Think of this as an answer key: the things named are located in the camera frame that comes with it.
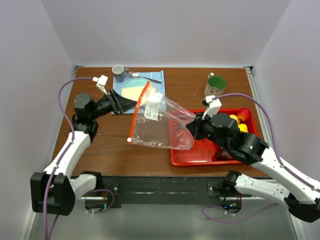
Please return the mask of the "clear zip top bag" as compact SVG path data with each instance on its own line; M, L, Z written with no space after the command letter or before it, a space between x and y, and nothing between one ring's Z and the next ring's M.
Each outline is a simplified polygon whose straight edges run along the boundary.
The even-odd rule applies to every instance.
M187 124L195 118L194 113L147 82L137 99L127 142L151 148L189 150L195 140Z

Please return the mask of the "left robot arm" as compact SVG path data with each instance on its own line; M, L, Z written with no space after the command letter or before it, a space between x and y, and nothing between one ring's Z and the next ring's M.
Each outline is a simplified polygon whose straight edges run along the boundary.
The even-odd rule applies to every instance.
M80 93L75 97L72 128L64 146L43 172L35 172L30 178L34 212L68 216L77 199L87 193L99 196L103 192L101 173L84 171L75 179L71 175L97 134L97 119L111 112L123 114L136 104L135 100L121 96L114 89L108 90L97 101L88 93Z

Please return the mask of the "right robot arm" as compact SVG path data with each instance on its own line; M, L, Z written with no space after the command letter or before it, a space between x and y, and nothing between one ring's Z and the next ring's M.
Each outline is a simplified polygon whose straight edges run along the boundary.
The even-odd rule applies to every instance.
M269 199L304 222L319 220L319 181L277 157L276 151L255 134L240 131L237 121L228 114L208 117L201 112L186 128L195 140L207 139L215 143L233 159L266 173L276 181L271 183L231 170L219 188L224 196L241 194Z

